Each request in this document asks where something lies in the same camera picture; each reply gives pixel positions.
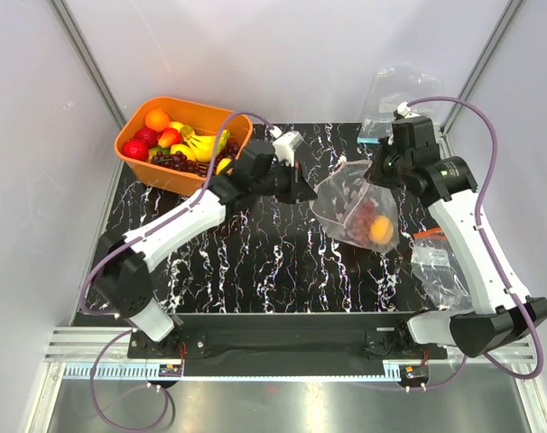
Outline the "pink zip top bag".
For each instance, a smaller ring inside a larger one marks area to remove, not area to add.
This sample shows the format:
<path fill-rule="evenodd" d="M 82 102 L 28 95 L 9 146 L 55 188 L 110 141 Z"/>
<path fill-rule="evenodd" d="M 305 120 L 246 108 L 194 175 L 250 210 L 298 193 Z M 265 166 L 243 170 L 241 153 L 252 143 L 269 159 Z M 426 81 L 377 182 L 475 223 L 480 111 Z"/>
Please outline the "pink zip top bag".
<path fill-rule="evenodd" d="M 370 165 L 368 160 L 341 161 L 335 171 L 314 188 L 318 198 L 311 202 L 311 211 L 329 238 L 376 253 L 389 253 L 399 244 L 399 209 L 390 189 L 366 181 Z M 374 202 L 376 216 L 386 216 L 392 221 L 394 236 L 388 244 L 375 244 L 371 240 L 361 244 L 353 237 L 351 215 L 363 200 Z"/>

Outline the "yellow pink peach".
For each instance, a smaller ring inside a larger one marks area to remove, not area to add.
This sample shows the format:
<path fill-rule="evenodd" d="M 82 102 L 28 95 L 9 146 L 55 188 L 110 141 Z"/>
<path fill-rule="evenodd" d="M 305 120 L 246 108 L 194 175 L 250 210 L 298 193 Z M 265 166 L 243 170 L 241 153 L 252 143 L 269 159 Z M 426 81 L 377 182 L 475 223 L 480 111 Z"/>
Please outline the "yellow pink peach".
<path fill-rule="evenodd" d="M 392 221 L 387 216 L 377 216 L 370 225 L 368 236 L 375 244 L 388 244 L 394 236 Z"/>

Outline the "red apple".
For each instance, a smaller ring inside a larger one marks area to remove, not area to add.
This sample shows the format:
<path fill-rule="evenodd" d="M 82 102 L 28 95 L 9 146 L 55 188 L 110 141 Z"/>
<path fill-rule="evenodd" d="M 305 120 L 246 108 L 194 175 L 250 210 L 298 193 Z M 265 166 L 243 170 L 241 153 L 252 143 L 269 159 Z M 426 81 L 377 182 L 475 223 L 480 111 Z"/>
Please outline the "red apple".
<path fill-rule="evenodd" d="M 126 158 L 136 161 L 147 161 L 149 157 L 149 148 L 143 140 L 133 138 L 127 140 L 122 145 L 121 153 Z"/>

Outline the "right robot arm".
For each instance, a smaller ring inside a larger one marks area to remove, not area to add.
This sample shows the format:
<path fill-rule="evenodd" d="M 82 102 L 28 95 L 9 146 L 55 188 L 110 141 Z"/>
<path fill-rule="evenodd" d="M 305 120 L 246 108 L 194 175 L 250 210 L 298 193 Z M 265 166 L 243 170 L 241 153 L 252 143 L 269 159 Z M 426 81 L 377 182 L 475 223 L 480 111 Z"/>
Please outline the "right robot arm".
<path fill-rule="evenodd" d="M 458 156 L 442 158 L 430 118 L 397 117 L 366 180 L 404 187 L 428 208 L 446 235 L 465 277 L 472 306 L 411 316 L 394 335 L 397 352 L 415 357 L 428 344 L 453 345 L 468 357 L 484 355 L 530 334 L 547 318 L 547 299 L 533 297 L 505 258 L 485 215 L 476 213 L 477 183 Z"/>

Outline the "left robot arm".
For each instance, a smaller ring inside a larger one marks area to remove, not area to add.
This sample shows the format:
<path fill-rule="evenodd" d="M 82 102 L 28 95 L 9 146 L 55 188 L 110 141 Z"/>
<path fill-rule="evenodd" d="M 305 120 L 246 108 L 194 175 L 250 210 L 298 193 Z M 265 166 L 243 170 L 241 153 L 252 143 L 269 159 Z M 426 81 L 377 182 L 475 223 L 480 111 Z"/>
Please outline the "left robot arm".
<path fill-rule="evenodd" d="M 121 318 L 148 336 L 159 356 L 173 355 L 180 336 L 176 322 L 153 297 L 152 272 L 175 250 L 232 216 L 248 210 L 260 197 L 284 204 L 316 199 L 303 176 L 295 151 L 303 139 L 297 132 L 269 143 L 252 141 L 238 158 L 213 176 L 173 210 L 122 235 L 107 232 L 97 246 L 94 288 Z"/>

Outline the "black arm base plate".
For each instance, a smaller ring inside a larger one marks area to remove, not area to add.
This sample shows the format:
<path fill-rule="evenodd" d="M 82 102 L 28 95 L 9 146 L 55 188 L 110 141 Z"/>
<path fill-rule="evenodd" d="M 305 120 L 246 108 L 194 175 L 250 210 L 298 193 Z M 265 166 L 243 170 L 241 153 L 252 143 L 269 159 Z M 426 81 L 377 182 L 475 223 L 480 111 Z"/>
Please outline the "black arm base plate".
<path fill-rule="evenodd" d="M 128 356 L 209 359 L 231 351 L 366 355 L 374 359 L 444 359 L 446 350 L 410 340 L 400 312 L 180 314 L 181 321 L 161 342 L 144 332 L 130 338 Z"/>

